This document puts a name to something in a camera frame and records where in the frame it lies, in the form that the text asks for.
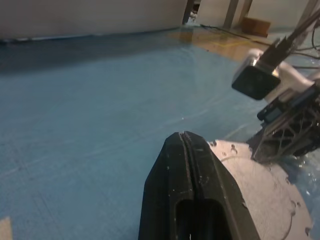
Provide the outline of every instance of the cable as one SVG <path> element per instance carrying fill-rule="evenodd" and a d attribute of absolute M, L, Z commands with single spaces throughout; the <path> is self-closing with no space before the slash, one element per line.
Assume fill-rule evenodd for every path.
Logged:
<path fill-rule="evenodd" d="M 312 31 L 311 44 L 312 44 L 312 47 L 313 47 L 315 50 L 319 51 L 319 49 L 317 48 L 317 46 L 315 46 L 315 31 L 316 31 L 316 29 L 314 28 L 313 31 Z"/>
<path fill-rule="evenodd" d="M 306 29 L 320 18 L 320 9 L 314 12 L 303 23 L 301 23 L 287 38 L 288 41 L 293 42 L 298 36 L 300 36 Z"/>
<path fill-rule="evenodd" d="M 237 37 L 240 37 L 240 38 L 243 38 L 243 39 L 248 39 L 250 40 L 251 42 L 253 43 L 257 43 L 257 44 L 260 44 L 260 45 L 264 45 L 264 46 L 271 46 L 270 43 L 267 43 L 267 42 L 263 42 L 263 41 L 259 41 L 259 40 L 256 40 L 256 39 L 252 39 L 250 37 L 247 37 L 247 36 L 244 36 L 244 35 L 241 35 L 241 34 L 237 34 L 237 33 L 234 33 L 234 32 L 231 32 L 231 31 L 228 31 L 228 30 L 225 30 L 225 29 L 222 29 L 222 28 L 219 28 L 219 27 L 216 27 L 216 26 L 205 26 L 205 25 L 200 25 L 202 28 L 206 29 L 207 31 L 209 32 L 212 32 L 210 31 L 209 29 L 217 29 L 219 31 L 222 31 L 222 32 L 225 32 L 225 33 L 228 33 L 230 35 L 234 35 L 234 36 L 237 36 Z M 308 53 L 304 53 L 304 52 L 300 52 L 301 49 L 299 49 L 299 52 L 293 52 L 292 54 L 294 55 L 302 55 L 302 56 L 306 56 L 306 57 L 310 57 L 310 58 L 313 58 L 313 59 L 317 59 L 317 60 L 320 60 L 320 57 L 319 56 L 315 56 L 315 55 L 312 55 L 312 54 L 308 54 Z"/>
<path fill-rule="evenodd" d="M 240 38 L 243 38 L 243 39 L 248 39 L 250 40 L 251 42 L 253 43 L 257 43 L 257 44 L 260 44 L 260 45 L 264 45 L 264 46 L 271 46 L 270 43 L 267 43 L 267 42 L 263 42 L 263 41 L 259 41 L 259 40 L 256 40 L 256 39 L 252 39 L 250 37 L 247 37 L 247 36 L 244 36 L 244 35 L 241 35 L 241 34 L 237 34 L 237 33 L 234 33 L 234 32 L 231 32 L 231 31 L 228 31 L 228 30 L 225 30 L 225 29 L 222 29 L 220 27 L 216 27 L 216 26 L 205 26 L 205 25 L 200 25 L 203 29 L 213 33 L 212 31 L 210 31 L 210 29 L 216 29 L 216 30 L 219 30 L 221 32 L 225 32 L 225 33 L 228 33 L 230 35 L 234 35 L 236 37 L 240 37 Z M 312 54 L 308 54 L 308 53 L 304 53 L 304 52 L 300 52 L 302 51 L 304 48 L 302 49 L 298 49 L 299 52 L 295 51 L 295 52 L 292 52 L 291 54 L 293 55 L 301 55 L 301 56 L 305 56 L 305 57 L 309 57 L 309 58 L 312 58 L 312 59 L 316 59 L 316 60 L 320 60 L 320 57 L 319 56 L 315 56 L 315 55 L 312 55 Z M 314 49 L 314 47 L 307 47 L 305 50 L 310 50 L 310 49 Z M 293 65 L 293 67 L 295 69 L 320 69 L 319 67 L 317 66 L 297 66 L 297 65 Z"/>

